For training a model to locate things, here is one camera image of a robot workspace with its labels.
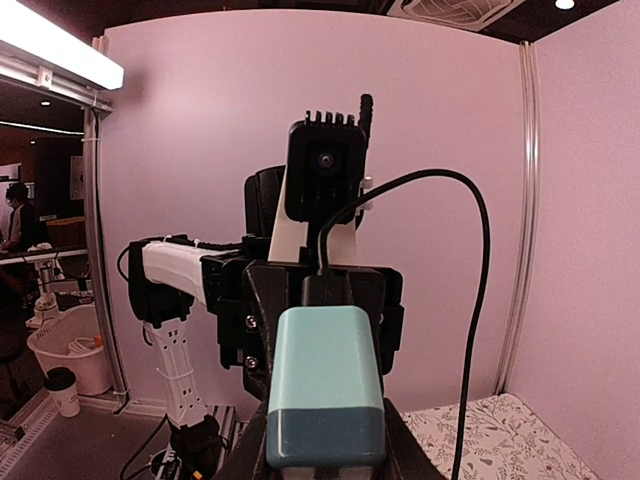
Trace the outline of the floral table mat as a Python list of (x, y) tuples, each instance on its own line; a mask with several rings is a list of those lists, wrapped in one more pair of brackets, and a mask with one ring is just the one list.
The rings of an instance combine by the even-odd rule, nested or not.
[[(402, 415), (426, 456), (447, 479), (454, 461), (459, 406)], [(468, 403), (461, 479), (596, 479), (598, 475), (522, 400), (512, 394)]]

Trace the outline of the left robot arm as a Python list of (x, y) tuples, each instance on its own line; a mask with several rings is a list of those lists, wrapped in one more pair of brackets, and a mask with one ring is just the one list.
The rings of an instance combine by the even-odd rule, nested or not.
[[(303, 246), (292, 261), (272, 259), (287, 176), (278, 166), (246, 180), (238, 244), (170, 235), (129, 245), (129, 301), (159, 357), (180, 477), (395, 479), (398, 413), (383, 378), (400, 346), (402, 276), (352, 263), (322, 273)], [(221, 363), (242, 367), (259, 401), (230, 453), (195, 387), (195, 303), (217, 318)]]

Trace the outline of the person in background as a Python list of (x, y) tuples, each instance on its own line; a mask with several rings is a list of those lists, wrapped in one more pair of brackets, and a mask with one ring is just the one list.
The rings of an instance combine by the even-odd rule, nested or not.
[(5, 195), (12, 212), (8, 237), (1, 243), (1, 249), (10, 253), (26, 252), (41, 243), (49, 243), (46, 224), (39, 220), (34, 205), (28, 199), (25, 184), (12, 184)]

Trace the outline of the white ceiling light bar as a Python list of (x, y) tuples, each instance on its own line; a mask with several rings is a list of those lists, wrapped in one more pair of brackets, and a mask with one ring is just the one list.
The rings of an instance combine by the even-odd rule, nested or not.
[(17, 1), (1, 3), (1, 80), (110, 112), (124, 69)]

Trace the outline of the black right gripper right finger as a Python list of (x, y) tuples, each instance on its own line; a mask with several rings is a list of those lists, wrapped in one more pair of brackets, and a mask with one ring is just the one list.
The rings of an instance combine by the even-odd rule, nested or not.
[(433, 465), (390, 399), (384, 398), (387, 458), (382, 478), (390, 480), (445, 480)]

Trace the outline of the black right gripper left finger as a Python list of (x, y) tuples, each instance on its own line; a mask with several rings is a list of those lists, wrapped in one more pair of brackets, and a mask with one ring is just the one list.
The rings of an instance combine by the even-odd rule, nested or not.
[(266, 461), (268, 401), (262, 401), (214, 480), (268, 480), (273, 471)]

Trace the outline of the teal charger plug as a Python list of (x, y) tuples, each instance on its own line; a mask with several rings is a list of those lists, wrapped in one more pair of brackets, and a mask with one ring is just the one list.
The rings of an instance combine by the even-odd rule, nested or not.
[(385, 412), (369, 317), (302, 306), (278, 321), (268, 465), (285, 479), (370, 479), (386, 458)]

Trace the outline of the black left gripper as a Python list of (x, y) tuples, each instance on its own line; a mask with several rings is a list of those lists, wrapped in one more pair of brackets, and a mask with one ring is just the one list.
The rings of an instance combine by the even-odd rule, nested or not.
[[(258, 247), (211, 254), (201, 260), (206, 308), (217, 317), (220, 363), (243, 368), (251, 396), (268, 396), (280, 315), (303, 300), (303, 281), (316, 263), (269, 262)], [(400, 348), (404, 307), (402, 274), (389, 267), (337, 266), (347, 298), (369, 316), (380, 376), (393, 367)]]

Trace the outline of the left aluminium frame post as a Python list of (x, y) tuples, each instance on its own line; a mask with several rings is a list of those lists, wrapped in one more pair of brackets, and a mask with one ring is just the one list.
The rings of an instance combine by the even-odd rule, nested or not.
[(515, 368), (532, 283), (540, 205), (541, 108), (535, 45), (519, 44), (523, 107), (522, 205), (513, 291), (493, 393), (508, 391)]

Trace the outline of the aluminium frame post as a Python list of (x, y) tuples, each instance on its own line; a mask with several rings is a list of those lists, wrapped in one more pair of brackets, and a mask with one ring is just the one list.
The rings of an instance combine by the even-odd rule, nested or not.
[(110, 107), (98, 106), (100, 89), (88, 80), (86, 83), (89, 100), (84, 108), (82, 140), (85, 233), (97, 321), (112, 378), (112, 387), (106, 397), (112, 414), (119, 415), (128, 406), (130, 394), (112, 318), (99, 200), (100, 121), (109, 115)]
[(522, 205), (513, 291), (493, 393), (508, 391), (515, 368), (532, 283), (540, 205), (541, 108), (535, 45), (519, 44), (523, 107)]

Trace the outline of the white waste bin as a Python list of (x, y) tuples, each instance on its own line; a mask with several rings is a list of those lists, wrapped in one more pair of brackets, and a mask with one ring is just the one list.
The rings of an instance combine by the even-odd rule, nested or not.
[(93, 305), (80, 305), (62, 312), (31, 333), (27, 346), (44, 373), (55, 367), (71, 370), (81, 395), (101, 395), (113, 385)]

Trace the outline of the paper coffee cup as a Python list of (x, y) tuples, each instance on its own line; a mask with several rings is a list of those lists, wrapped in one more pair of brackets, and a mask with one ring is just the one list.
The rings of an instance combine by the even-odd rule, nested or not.
[(45, 373), (44, 388), (50, 394), (64, 418), (73, 418), (80, 413), (76, 376), (66, 367), (54, 367)]

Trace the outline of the right aluminium frame post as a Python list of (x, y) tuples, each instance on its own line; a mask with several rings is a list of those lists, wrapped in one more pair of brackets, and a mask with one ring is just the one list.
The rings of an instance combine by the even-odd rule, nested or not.
[(84, 108), (82, 140), (85, 233), (97, 321), (112, 378), (112, 387), (106, 397), (112, 414), (119, 415), (128, 406), (130, 394), (112, 318), (99, 200), (100, 121), (109, 115), (110, 107), (98, 106), (100, 89), (88, 80), (86, 83), (89, 100)]

